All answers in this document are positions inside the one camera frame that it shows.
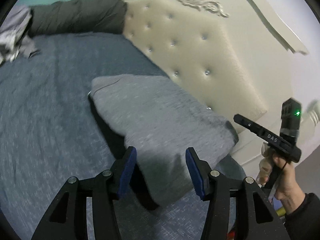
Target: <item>black gripper frame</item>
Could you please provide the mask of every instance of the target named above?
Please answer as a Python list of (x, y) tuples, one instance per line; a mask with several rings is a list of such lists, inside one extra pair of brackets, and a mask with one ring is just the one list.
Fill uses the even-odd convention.
[(128, 147), (122, 159), (96, 177), (70, 177), (43, 215), (32, 240), (87, 240), (87, 197), (92, 197), (95, 239), (121, 240), (113, 200), (125, 194), (136, 159), (136, 149)]
[(235, 240), (290, 240), (266, 195), (251, 177), (228, 179), (212, 171), (195, 150), (186, 150), (186, 163), (196, 194), (210, 201), (201, 240), (226, 240), (230, 198), (236, 198)]

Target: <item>wrist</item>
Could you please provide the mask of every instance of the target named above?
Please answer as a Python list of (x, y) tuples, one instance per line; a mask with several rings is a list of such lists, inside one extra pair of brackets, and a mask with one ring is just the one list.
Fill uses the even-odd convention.
[(280, 199), (287, 214), (291, 214), (295, 211), (304, 201), (306, 194), (302, 191), (299, 185), (296, 183), (292, 189), (290, 189), (282, 199)]

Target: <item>human hand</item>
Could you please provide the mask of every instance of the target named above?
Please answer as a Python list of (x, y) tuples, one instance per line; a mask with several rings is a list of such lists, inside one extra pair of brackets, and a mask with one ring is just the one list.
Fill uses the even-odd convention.
[(257, 182), (264, 185), (269, 180), (273, 163), (283, 168), (275, 197), (282, 202), (286, 213), (290, 214), (302, 204), (305, 198), (305, 194), (296, 181), (294, 166), (292, 163), (286, 164), (286, 161), (277, 155), (274, 149), (267, 148), (266, 145), (263, 145), (262, 148), (264, 149), (261, 150), (261, 153), (265, 158), (259, 163), (260, 172)]

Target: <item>red object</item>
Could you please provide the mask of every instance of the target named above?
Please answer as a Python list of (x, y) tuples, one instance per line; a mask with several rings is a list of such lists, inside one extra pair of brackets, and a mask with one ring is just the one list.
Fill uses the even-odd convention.
[(234, 240), (234, 238), (235, 238), (235, 232), (232, 230), (227, 235), (227, 240)]

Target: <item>blue finger pad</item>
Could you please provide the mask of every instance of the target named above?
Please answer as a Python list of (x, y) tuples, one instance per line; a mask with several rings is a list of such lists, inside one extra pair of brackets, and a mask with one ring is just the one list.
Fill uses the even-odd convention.
[(193, 159), (188, 149), (186, 150), (186, 163), (196, 194), (200, 197), (201, 200), (203, 200), (205, 196), (203, 179), (200, 175), (198, 167), (196, 166), (195, 160)]
[(135, 148), (132, 149), (126, 164), (124, 165), (124, 169), (120, 176), (119, 187), (117, 191), (117, 196), (120, 199), (127, 192), (127, 188), (133, 173), (134, 166), (137, 162), (137, 150)]

